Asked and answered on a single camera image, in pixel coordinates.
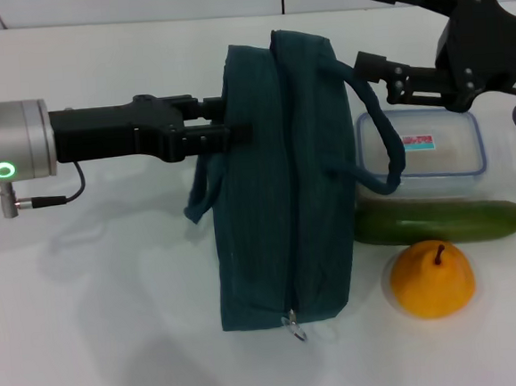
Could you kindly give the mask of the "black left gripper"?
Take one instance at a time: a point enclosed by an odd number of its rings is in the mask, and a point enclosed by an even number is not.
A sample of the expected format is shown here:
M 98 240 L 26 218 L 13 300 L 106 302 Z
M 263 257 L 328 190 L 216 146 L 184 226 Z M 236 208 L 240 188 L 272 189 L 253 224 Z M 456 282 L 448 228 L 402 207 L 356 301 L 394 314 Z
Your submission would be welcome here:
M 176 98 L 184 119 L 224 116 L 221 97 L 201 101 Z M 228 152 L 252 141 L 251 124 L 188 127 L 180 131 L 178 110 L 150 95 L 119 106 L 50 111 L 56 156 L 60 163 L 117 158 L 132 154 L 160 160 Z

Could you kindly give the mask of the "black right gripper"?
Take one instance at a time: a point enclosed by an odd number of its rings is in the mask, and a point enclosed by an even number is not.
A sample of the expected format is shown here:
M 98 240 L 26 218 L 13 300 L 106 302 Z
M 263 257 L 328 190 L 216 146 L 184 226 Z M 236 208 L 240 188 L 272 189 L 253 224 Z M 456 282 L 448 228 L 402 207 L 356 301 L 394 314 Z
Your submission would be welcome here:
M 359 52 L 354 66 L 362 80 L 387 86 L 388 104 L 470 110 L 485 92 L 516 95 L 516 15 L 496 0 L 372 0 L 408 4 L 449 16 L 439 38 L 435 66 L 414 67 Z M 445 72 L 451 91 L 446 94 Z

